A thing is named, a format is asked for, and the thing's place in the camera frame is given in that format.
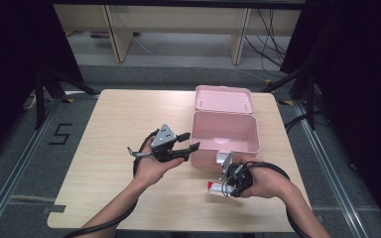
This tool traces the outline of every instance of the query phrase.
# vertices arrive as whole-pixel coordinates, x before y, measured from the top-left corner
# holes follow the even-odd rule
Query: black cable
[[[321,113],[323,113],[321,110],[314,111],[314,114],[321,114]],[[303,114],[303,115],[300,115],[300,116],[296,117],[295,119],[291,120],[290,122],[284,124],[284,128],[286,128],[287,134],[290,132],[290,129],[292,129],[292,127],[294,125],[296,125],[296,123],[298,123],[299,121],[302,121],[304,119],[307,119],[307,118],[308,118],[308,114]]]
[[[268,43],[268,38],[271,38],[271,41],[273,42],[275,46],[275,51],[280,52],[279,50],[283,51],[284,53],[286,52],[283,48],[280,47],[280,45],[277,44],[275,41],[275,36],[274,36],[274,25],[273,25],[273,20],[274,20],[274,10],[270,10],[270,27],[268,28],[264,17],[262,16],[261,11],[258,9],[258,14],[261,17],[262,23],[264,24],[265,29],[267,30],[267,40],[265,42],[265,45]]]
[[[265,55],[263,52],[260,52],[256,47],[254,47],[254,46],[252,45],[252,43],[249,41],[249,39],[248,39],[246,36],[245,36],[245,39],[246,39],[247,43],[249,44],[249,46],[253,49],[253,51],[254,51],[255,53],[257,53],[257,54],[261,55],[263,58],[269,60],[269,61],[270,61],[271,63],[273,63],[274,65],[276,65],[276,66],[281,66],[281,64],[280,64],[279,62],[273,60],[272,58],[270,58],[270,57],[268,57],[267,55]]]
[[[147,138],[145,138],[144,142],[142,143],[142,145],[141,145],[141,147],[139,149],[140,153],[142,152],[142,150],[144,150],[145,144],[147,144],[148,140],[150,140],[151,137],[157,135],[158,132],[159,132],[159,130],[157,129],[155,132],[151,133]],[[133,165],[133,169],[132,169],[132,173],[133,173],[134,176],[137,173],[139,162],[140,162],[139,159],[135,159],[135,161],[134,161],[134,165]],[[80,235],[85,235],[85,234],[89,234],[89,233],[92,233],[92,232],[104,230],[104,229],[107,229],[107,228],[109,228],[111,226],[114,226],[114,225],[120,223],[121,221],[123,221],[124,219],[126,219],[134,211],[134,209],[137,206],[137,204],[138,204],[138,199],[134,202],[134,204],[132,204],[131,207],[129,207],[129,209],[125,213],[123,213],[122,215],[118,216],[117,218],[115,218],[115,219],[113,219],[111,221],[105,222],[105,223],[103,223],[101,225],[96,225],[96,226],[92,226],[92,227],[87,227],[87,228],[82,228],[82,229],[79,229],[79,230],[75,230],[73,232],[68,233],[63,238],[71,238],[71,237],[76,237],[76,236],[80,236]]]
[[[281,174],[286,179],[290,180],[290,177],[287,175],[287,173],[283,169],[279,168],[278,166],[276,166],[274,164],[270,164],[270,163],[266,163],[266,162],[247,162],[244,164],[244,168],[241,171],[239,171],[236,176],[239,177],[239,175],[243,175],[244,172],[246,172],[252,168],[271,169],[271,170]],[[290,211],[287,207],[286,207],[286,214],[287,214],[287,219],[289,220],[290,226],[293,228],[293,230],[296,232],[296,234],[298,234],[300,237],[303,237],[303,238],[309,238],[310,236],[307,235],[293,220],[293,217],[290,214]]]

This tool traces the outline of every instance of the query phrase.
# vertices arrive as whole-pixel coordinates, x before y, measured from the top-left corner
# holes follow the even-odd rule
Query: power cord
[[[139,149],[140,153],[142,152],[142,150],[144,150],[145,144],[147,144],[148,140],[150,140],[151,137],[157,135],[158,131],[159,130],[156,130],[155,132],[151,133],[145,139],[145,141],[143,142],[143,144],[141,145],[141,147]],[[134,165],[133,165],[133,175],[134,176],[137,173],[139,162],[140,162],[139,159],[135,159],[135,161],[134,161]],[[76,236],[80,236],[80,235],[85,235],[85,234],[89,234],[89,233],[92,233],[92,232],[104,230],[104,229],[107,229],[107,228],[109,228],[111,226],[114,226],[114,225],[120,223],[121,221],[123,221],[124,219],[126,219],[134,211],[134,209],[137,206],[137,204],[138,204],[138,200],[136,200],[134,202],[134,204],[132,204],[132,206],[125,213],[123,213],[122,215],[120,215],[119,217],[117,217],[117,218],[115,218],[115,219],[113,219],[111,221],[108,221],[108,222],[103,223],[101,225],[96,225],[96,226],[92,226],[92,227],[82,228],[82,229],[70,232],[67,235],[65,235],[64,238],[71,238],[71,237],[76,237]]]
[[[249,171],[252,168],[267,168],[279,173],[286,179],[290,180],[290,177],[287,175],[287,173],[283,169],[279,168],[278,166],[274,164],[270,164],[266,162],[247,162],[245,164],[236,163],[236,164],[230,165],[231,168],[233,166],[237,169],[234,170],[234,172],[232,173],[227,173],[229,177],[226,178],[223,186],[229,186],[229,185],[235,186],[236,187],[235,191],[237,192],[233,191],[235,193],[230,193],[232,196],[235,196],[235,197],[239,197],[241,191],[245,190],[246,188],[249,188],[252,185],[253,177],[251,176]],[[223,191],[223,194],[226,193],[224,194],[225,196],[228,196],[227,189],[222,188],[221,190]],[[287,213],[287,219],[289,220],[289,223],[292,226],[293,230],[300,237],[309,238],[309,236],[305,232],[303,232],[303,230],[293,220],[293,217],[290,214],[289,209],[287,207],[286,207],[286,213]]]

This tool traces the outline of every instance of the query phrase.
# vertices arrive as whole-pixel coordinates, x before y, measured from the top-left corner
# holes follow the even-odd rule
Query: wooden table
[[[176,133],[191,131],[194,91],[104,90],[72,160],[52,212],[53,228],[78,228],[132,178],[126,147],[138,150],[163,123]],[[261,151],[258,158],[281,167],[308,199],[273,95],[252,93]],[[176,143],[175,149],[189,146]],[[183,163],[140,197],[135,211],[118,229],[224,232],[292,232],[279,198],[247,199],[207,193],[220,174]]]

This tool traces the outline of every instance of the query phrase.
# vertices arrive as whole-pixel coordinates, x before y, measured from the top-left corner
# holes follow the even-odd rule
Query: gray carpet
[[[86,84],[99,90],[105,88],[194,90],[197,85],[208,84],[246,87],[252,91],[259,91],[266,86],[263,80],[277,80],[277,77],[272,77],[261,70],[239,72],[231,69],[110,66],[82,66],[80,69]],[[67,84],[63,86],[66,90],[75,89]],[[285,85],[276,90],[274,95],[277,99],[288,99],[290,87],[291,84]],[[58,195],[95,103],[96,99],[75,99],[73,103],[62,103],[59,106],[14,191],[13,199],[0,219],[0,237],[61,237],[68,232],[68,230],[49,228],[44,209],[50,207]],[[284,123],[297,116],[294,106],[278,107]],[[357,172],[348,168],[349,158],[332,128],[326,125],[326,119],[317,116],[316,120],[319,138],[349,197],[358,208],[368,234],[370,237],[381,237],[381,213],[378,207]],[[60,128],[60,132],[69,133],[70,136],[64,145],[50,145],[64,140],[54,135],[61,123],[70,124]],[[33,109],[20,115],[7,140],[1,145],[0,188],[21,156],[34,127]],[[323,220],[324,227],[332,237],[352,237],[300,123],[291,129],[289,139],[315,214]],[[296,235],[267,233],[258,234],[258,237],[277,238],[296,237]]]

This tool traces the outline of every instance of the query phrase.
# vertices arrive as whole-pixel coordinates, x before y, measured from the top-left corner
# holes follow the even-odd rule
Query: floor
[[[265,37],[258,39],[256,36],[250,36],[248,39],[259,51],[264,50],[260,40],[265,42]],[[247,42],[243,48],[240,65],[233,65],[227,36],[221,35],[142,33],[134,38],[126,60],[120,64],[115,61],[108,39],[91,38],[88,32],[77,32],[69,36],[68,40],[83,70],[87,66],[173,67],[184,70],[220,68],[262,81],[269,78],[277,80],[283,75],[278,72],[279,68],[274,63],[262,59]],[[276,38],[276,42],[283,49],[287,47],[289,40],[290,38]],[[265,49],[264,53],[273,60],[280,61],[276,51]],[[260,77],[251,71],[259,69],[265,70],[267,76]],[[277,90],[277,99],[286,101],[289,98],[288,89],[287,86]],[[74,108],[62,103],[56,109],[57,117],[50,122],[50,127],[57,126],[63,120],[82,125],[82,128],[71,132],[73,143],[77,145],[87,117],[71,118],[69,115],[90,115],[95,101],[95,98],[78,100]],[[305,113],[303,101],[291,103],[293,106],[278,105],[283,122],[289,122],[295,116]],[[50,111],[53,104],[55,101],[49,103]],[[3,150],[0,155],[1,158],[7,158],[7,161],[0,161],[0,192],[8,182],[15,183],[7,197],[8,206],[0,213],[0,237],[38,236],[39,232],[43,232],[42,237],[55,237],[66,233],[65,230],[49,231],[46,224],[47,212],[43,207],[52,207],[60,187],[57,184],[63,182],[61,177],[55,176],[55,171],[65,173],[70,164],[69,160],[63,160],[60,155],[72,156],[74,147],[56,152],[55,148],[42,148],[42,145],[39,145],[39,148],[33,151],[35,157],[52,156],[49,160],[53,161],[44,163],[41,160],[31,160],[19,177],[14,177],[16,179],[13,181],[7,180],[12,176],[13,169],[20,166],[21,160],[18,158],[24,157],[25,148],[30,145],[30,138],[42,137],[35,134],[31,124],[26,123],[34,121],[34,117],[34,109],[20,117],[16,123],[18,126],[14,127],[6,142],[5,148],[9,149]],[[289,132],[289,139],[301,167],[301,174],[316,216],[334,237],[381,237],[379,208],[361,178],[347,166],[349,158],[338,144],[338,138],[326,118],[318,116],[316,122],[315,131],[312,131],[306,122],[302,122]],[[53,131],[44,133],[46,138],[47,134],[52,136]],[[10,224],[18,229],[9,229]],[[257,237],[294,237],[294,234],[257,234]]]

